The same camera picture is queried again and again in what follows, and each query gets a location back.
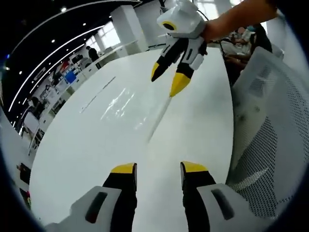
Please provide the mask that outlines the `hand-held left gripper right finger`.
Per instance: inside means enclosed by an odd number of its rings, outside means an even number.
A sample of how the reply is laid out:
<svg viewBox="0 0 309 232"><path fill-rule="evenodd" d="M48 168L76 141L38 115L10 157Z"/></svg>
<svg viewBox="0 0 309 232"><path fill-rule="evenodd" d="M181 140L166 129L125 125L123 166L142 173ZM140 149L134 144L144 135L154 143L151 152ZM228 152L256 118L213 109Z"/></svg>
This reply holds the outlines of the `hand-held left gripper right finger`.
<svg viewBox="0 0 309 232"><path fill-rule="evenodd" d="M253 214L246 200L225 184L217 184L198 163L180 163L183 206L190 232L252 232Z"/></svg>

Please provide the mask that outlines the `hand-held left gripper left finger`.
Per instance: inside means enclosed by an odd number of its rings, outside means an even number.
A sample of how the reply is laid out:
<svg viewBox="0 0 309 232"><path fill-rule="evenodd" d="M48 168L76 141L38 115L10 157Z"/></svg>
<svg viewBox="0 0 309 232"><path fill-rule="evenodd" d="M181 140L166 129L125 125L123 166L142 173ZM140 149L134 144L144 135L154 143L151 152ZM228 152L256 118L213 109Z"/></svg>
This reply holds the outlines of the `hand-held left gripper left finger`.
<svg viewBox="0 0 309 232"><path fill-rule="evenodd" d="M114 167L102 186L74 202L70 215L47 232L130 232L137 208L137 164Z"/></svg>

